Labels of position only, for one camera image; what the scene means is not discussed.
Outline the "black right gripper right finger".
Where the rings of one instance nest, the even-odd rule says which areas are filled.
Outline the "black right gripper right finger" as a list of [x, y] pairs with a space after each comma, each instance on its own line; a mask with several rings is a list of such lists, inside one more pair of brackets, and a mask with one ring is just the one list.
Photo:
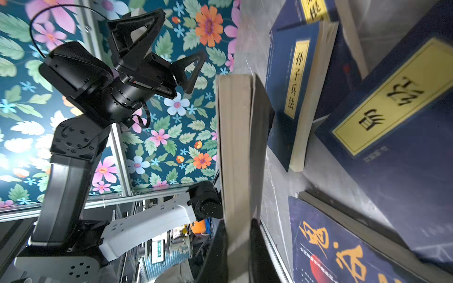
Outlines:
[[252, 219], [249, 243], [248, 272], [250, 283], [280, 283], [272, 263], [258, 220]]

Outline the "purple book orange calligraphy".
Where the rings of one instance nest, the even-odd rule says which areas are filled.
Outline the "purple book orange calligraphy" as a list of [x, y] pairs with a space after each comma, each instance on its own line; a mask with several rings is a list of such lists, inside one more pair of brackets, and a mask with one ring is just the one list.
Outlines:
[[420, 283], [325, 213], [288, 198], [296, 283]]

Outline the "navy book large yellow label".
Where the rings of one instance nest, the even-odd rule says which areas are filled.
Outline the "navy book large yellow label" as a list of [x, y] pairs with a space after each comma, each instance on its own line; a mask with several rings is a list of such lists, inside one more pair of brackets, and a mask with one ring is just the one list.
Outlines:
[[438, 1], [316, 130], [418, 258], [453, 266], [453, 4]]

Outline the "black book red spine text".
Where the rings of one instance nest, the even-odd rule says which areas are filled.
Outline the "black book red spine text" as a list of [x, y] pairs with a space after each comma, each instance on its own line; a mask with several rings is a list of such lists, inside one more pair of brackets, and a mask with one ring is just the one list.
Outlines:
[[260, 216], [274, 110], [260, 78], [250, 74], [217, 78], [216, 110], [228, 282], [247, 283], [251, 224]]

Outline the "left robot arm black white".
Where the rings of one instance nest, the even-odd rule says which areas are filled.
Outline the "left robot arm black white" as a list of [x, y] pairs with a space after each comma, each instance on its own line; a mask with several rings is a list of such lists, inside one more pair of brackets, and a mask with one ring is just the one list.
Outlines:
[[102, 268], [130, 249], [173, 227], [209, 217], [223, 218], [222, 202], [209, 181], [190, 186], [168, 205], [113, 222], [81, 219], [110, 126], [132, 127], [133, 115], [154, 95], [192, 93], [206, 60], [203, 52], [168, 62], [151, 52], [166, 20], [153, 12], [108, 21], [113, 66], [72, 41], [55, 48], [40, 74], [81, 115], [62, 121], [51, 143], [51, 170], [44, 203], [30, 244], [16, 267], [62, 283], [93, 283]]

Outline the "navy book Sunzi label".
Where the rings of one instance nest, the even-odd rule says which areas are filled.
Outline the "navy book Sunzi label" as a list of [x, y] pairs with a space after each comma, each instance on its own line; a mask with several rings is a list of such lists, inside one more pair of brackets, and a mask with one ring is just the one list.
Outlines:
[[268, 146], [286, 171], [304, 169], [338, 27], [338, 22], [317, 21], [271, 36], [265, 88], [275, 118]]

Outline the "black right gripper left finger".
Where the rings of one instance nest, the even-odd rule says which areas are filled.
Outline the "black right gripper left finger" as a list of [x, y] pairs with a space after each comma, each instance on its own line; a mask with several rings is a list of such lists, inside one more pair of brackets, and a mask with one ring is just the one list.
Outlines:
[[227, 283], [228, 282], [228, 235], [223, 220], [219, 222], [214, 240], [205, 258], [196, 283]]

